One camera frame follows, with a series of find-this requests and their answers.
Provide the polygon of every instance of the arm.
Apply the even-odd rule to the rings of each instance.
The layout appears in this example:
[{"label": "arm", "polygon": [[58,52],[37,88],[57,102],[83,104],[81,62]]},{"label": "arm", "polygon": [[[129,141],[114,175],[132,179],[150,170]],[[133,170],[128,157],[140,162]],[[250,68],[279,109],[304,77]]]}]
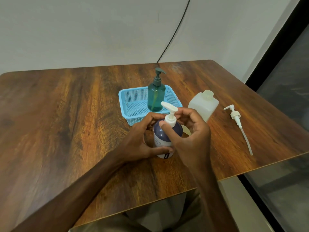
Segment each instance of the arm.
[{"label": "arm", "polygon": [[148,113],[139,123],[135,124],[122,143],[97,163],[92,169],[74,182],[70,187],[41,207],[19,224],[14,232],[67,232],[80,217],[92,199],[105,186],[110,177],[123,164],[165,154],[170,147],[150,148],[145,144],[146,129],[165,115]]},{"label": "arm", "polygon": [[194,109],[179,108],[177,121],[190,129],[191,136],[178,136],[164,121],[159,125],[168,135],[182,162],[189,168],[201,195],[207,231],[238,231],[211,167],[211,130]]}]

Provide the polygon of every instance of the wood grain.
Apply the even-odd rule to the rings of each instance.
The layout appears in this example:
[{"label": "wood grain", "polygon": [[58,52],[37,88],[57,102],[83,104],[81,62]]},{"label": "wood grain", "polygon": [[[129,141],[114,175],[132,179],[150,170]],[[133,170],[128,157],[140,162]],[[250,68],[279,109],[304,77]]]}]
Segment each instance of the wood grain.
[{"label": "wood grain", "polygon": [[[0,76],[0,225],[10,231],[63,192],[115,148],[130,127],[118,92],[148,85],[154,68],[187,106],[210,89],[219,106],[209,120],[218,180],[309,151],[309,134],[211,60],[11,72]],[[242,117],[245,140],[230,113]],[[76,225],[194,188],[177,155],[120,169]]]}]

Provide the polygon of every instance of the hand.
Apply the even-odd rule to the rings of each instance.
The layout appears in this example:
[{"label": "hand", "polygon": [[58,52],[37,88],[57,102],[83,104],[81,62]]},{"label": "hand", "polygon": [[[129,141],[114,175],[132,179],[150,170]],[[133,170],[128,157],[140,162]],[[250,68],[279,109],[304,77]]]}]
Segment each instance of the hand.
[{"label": "hand", "polygon": [[116,148],[124,162],[140,160],[173,151],[171,147],[151,148],[146,145],[144,138],[146,130],[152,130],[156,121],[164,119],[165,116],[164,114],[149,112],[141,122],[133,125],[131,131]]},{"label": "hand", "polygon": [[178,108],[175,113],[177,121],[190,129],[191,136],[182,138],[172,127],[160,121],[159,126],[167,134],[177,150],[183,164],[194,170],[210,164],[211,130],[203,118],[194,109]]}]

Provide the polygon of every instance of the bottle label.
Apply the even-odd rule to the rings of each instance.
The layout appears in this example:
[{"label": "bottle label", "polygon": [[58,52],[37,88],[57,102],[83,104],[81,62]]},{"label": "bottle label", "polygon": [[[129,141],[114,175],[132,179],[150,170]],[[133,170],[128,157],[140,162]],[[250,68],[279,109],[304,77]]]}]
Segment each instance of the bottle label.
[{"label": "bottle label", "polygon": [[[160,138],[158,138],[156,136],[155,133],[154,133],[154,145],[155,145],[155,147],[160,147],[160,146],[171,147],[171,146],[173,146],[172,142],[165,142],[165,141],[161,140]],[[158,155],[158,157],[160,157],[162,159],[168,159],[169,157],[171,157],[173,155],[173,153],[174,152],[163,154],[163,155]]]}]

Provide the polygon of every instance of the blue plastic basket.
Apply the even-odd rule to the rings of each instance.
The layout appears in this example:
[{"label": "blue plastic basket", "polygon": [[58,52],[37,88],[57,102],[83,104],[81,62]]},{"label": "blue plastic basket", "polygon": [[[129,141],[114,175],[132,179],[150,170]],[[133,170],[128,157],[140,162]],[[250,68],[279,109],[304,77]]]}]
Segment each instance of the blue plastic basket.
[{"label": "blue plastic basket", "polygon": [[[165,85],[164,101],[175,107],[182,107],[172,88]],[[122,116],[127,119],[130,126],[140,122],[150,110],[147,106],[148,87],[138,87],[132,89],[122,89],[119,91],[119,102]],[[163,108],[158,113],[169,114],[169,110]]]}]

